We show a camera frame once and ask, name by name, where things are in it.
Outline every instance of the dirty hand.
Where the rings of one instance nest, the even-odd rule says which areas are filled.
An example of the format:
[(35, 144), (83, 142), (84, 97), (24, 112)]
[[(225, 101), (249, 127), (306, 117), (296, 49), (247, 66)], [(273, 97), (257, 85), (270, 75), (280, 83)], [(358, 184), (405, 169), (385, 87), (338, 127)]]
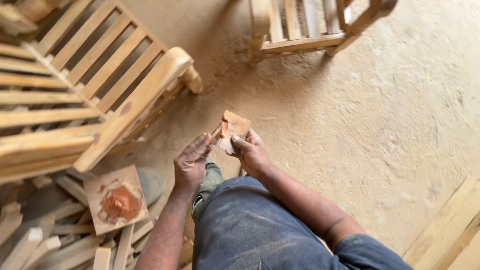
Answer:
[(173, 161), (175, 189), (193, 196), (205, 177), (205, 160), (212, 150), (212, 136), (203, 133), (190, 143)]
[(251, 177), (258, 179), (261, 176), (265, 176), (267, 171), (272, 168), (264, 142), (253, 129), (248, 131), (245, 140), (238, 136), (233, 136), (232, 143), (239, 148), (239, 151), (236, 154), (227, 151), (227, 155), (240, 159), (242, 168)]

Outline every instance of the dusty floor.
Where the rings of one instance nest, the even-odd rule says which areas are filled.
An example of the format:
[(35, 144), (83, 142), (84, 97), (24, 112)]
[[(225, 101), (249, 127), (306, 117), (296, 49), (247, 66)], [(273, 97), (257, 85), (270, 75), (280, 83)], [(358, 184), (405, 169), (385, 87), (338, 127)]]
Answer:
[[(399, 0), (329, 61), (317, 52), (257, 69), (246, 64), (247, 0), (126, 3), (194, 57), (205, 88), (177, 98), (139, 152), (104, 166), (156, 166), (168, 194), (172, 159), (228, 109), (253, 122), (275, 165), (401, 255), (459, 184), (480, 176), (479, 1)], [(218, 148), (213, 158), (237, 175), (237, 160)]]

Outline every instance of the wooden bench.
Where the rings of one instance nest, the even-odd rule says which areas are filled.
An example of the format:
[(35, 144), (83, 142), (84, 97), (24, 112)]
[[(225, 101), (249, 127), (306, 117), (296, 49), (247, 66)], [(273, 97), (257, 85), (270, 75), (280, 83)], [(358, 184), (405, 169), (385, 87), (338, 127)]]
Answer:
[[(38, 43), (0, 44), (0, 185), (72, 166), (85, 172), (111, 149), (132, 151), (180, 90), (202, 91), (193, 59), (181, 48), (168, 49), (119, 1), (102, 2), (67, 35), (93, 2), (75, 1)], [(72, 64), (101, 26), (106, 31)], [(105, 57), (127, 28), (128, 37)], [(126, 67), (140, 45), (147, 48)]]
[[(330, 56), (345, 49), (380, 17), (387, 16), (397, 0), (370, 0), (370, 5), (350, 24), (348, 6), (353, 0), (323, 0), (326, 33), (317, 18), (315, 0), (303, 0), (307, 35), (302, 35), (296, 0), (250, 0), (252, 36), (249, 65), (263, 59), (326, 50)], [(284, 7), (288, 36), (284, 37), (280, 7)]]

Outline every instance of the orange wood filler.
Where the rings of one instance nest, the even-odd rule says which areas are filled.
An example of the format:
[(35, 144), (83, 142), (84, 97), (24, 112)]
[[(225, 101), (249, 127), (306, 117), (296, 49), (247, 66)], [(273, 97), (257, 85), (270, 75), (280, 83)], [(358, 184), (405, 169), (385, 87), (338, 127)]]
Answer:
[(107, 214), (104, 221), (116, 222), (118, 218), (129, 221), (138, 215), (140, 203), (124, 185), (121, 185), (107, 191), (102, 200), (102, 209)]

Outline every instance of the green pants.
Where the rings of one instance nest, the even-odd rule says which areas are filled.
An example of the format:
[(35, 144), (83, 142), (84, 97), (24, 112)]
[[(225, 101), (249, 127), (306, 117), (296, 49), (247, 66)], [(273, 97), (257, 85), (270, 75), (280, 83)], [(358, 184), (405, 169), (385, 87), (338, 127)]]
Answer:
[(216, 187), (224, 182), (222, 170), (215, 163), (207, 162), (205, 169), (206, 174), (204, 181), (200, 185), (197, 195), (193, 198), (192, 218), (194, 221), (202, 204), (207, 201)]

